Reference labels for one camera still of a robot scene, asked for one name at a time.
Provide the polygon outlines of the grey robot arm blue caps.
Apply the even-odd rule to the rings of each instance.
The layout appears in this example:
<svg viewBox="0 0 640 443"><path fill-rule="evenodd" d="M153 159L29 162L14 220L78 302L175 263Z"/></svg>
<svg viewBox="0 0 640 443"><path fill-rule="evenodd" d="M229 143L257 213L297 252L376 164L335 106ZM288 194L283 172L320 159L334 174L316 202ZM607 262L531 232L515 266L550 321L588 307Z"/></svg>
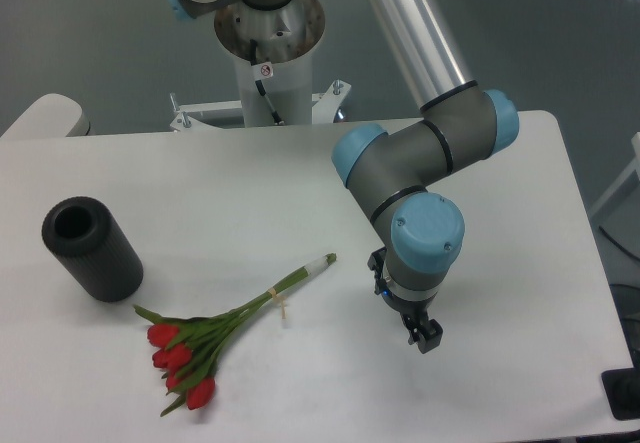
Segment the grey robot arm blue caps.
<svg viewBox="0 0 640 443"><path fill-rule="evenodd" d="M318 0L168 0L177 15L214 15L236 67L248 127L308 125L334 114L311 96L311 61L324 30ZM468 73L434 0L369 0L420 109L395 133L370 123L335 145L333 165L382 241L368 262L375 291L403 320L409 342L436 348L441 326L428 308L458 257L460 210L429 186L511 145L513 103Z"/></svg>

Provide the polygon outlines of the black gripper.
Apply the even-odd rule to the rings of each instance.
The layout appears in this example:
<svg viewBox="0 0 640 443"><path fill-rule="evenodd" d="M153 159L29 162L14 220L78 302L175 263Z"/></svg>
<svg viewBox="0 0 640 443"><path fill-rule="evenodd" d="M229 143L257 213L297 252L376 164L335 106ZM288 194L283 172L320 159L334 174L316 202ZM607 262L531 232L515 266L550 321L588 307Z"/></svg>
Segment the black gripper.
<svg viewBox="0 0 640 443"><path fill-rule="evenodd" d="M435 319L429 320L428 316L428 307L433 301L433 297L422 301L408 301L389 290L389 295L382 296L382 298L388 306L400 314L409 333L409 345L416 345L422 354L426 354L440 345L443 328Z"/></svg>

